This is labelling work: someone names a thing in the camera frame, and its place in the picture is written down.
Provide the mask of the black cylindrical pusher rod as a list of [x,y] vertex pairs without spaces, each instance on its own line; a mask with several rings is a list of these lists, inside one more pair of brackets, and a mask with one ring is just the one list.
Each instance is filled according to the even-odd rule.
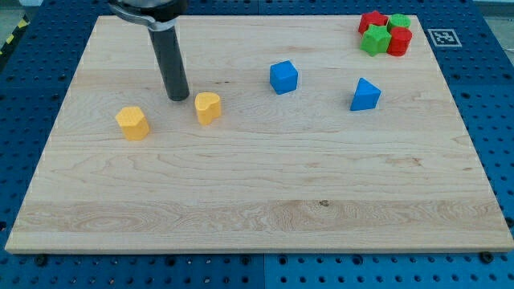
[[183,101],[190,94],[175,27],[149,31],[163,84],[168,98]]

